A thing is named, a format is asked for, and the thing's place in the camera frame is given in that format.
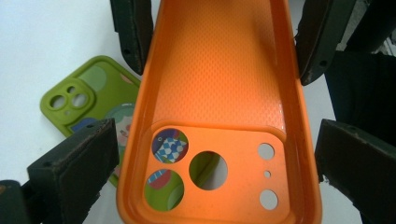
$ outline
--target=white table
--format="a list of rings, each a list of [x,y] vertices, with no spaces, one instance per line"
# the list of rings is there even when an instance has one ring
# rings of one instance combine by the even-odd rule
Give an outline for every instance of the white table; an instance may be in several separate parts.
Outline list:
[[[294,30],[304,0],[290,0]],[[153,1],[154,20],[159,0]],[[26,167],[64,140],[41,114],[43,94],[96,55],[129,69],[120,54],[109,0],[0,1],[0,179],[28,180]],[[324,77],[304,88],[314,144],[320,121],[334,119]],[[322,223],[361,223],[344,195],[320,184]],[[109,183],[85,223],[122,223]]]

